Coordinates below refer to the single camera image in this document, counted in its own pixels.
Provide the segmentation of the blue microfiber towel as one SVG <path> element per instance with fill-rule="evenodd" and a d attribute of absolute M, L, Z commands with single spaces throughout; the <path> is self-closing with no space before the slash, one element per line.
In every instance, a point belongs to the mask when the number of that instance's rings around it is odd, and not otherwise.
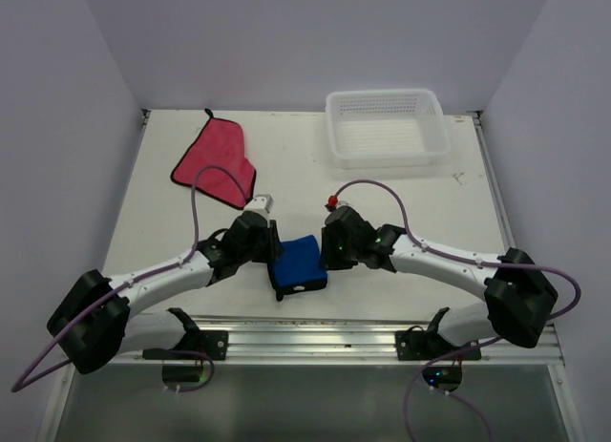
<path fill-rule="evenodd" d="M 327 271 L 321 264 L 321 250 L 313 235 L 281 242 L 281 245 L 281 256 L 267 265 L 277 302 L 286 296 L 327 287 Z"/>

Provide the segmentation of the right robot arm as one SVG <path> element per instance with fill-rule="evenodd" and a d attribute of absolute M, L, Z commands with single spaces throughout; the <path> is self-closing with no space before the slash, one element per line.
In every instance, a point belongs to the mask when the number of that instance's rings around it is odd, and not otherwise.
<path fill-rule="evenodd" d="M 350 206 L 336 208 L 325 219 L 322 263 L 328 270 L 363 264 L 414 274 L 474 296 L 474 304 L 443 307 L 425 329 L 409 335 L 407 344 L 423 357 L 447 358 L 473 342 L 494 337 L 533 348 L 558 299 L 552 284 L 521 250 L 511 248 L 497 256 L 412 240 L 402 227 L 373 227 Z"/>

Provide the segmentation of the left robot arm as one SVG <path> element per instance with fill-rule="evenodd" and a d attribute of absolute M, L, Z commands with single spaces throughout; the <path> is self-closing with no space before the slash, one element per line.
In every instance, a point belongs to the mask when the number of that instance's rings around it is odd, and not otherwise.
<path fill-rule="evenodd" d="M 246 263 L 272 263 L 281 254 L 276 222 L 244 212 L 221 238 L 199 241 L 157 268 L 115 277 L 97 270 L 84 273 L 47 330 L 81 374 L 135 350 L 157 350 L 164 359 L 188 358 L 200 350 L 195 322 L 180 308 L 155 314 L 150 307 L 226 280 Z"/>

